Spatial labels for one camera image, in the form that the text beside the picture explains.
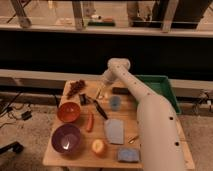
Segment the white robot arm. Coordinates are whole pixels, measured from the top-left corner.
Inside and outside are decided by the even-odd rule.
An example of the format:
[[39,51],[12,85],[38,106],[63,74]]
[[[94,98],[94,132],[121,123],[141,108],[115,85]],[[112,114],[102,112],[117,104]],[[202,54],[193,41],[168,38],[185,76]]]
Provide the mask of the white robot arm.
[[187,171],[172,104],[129,72],[128,59],[111,58],[107,66],[102,74],[103,84],[112,85],[119,79],[138,102],[143,171]]

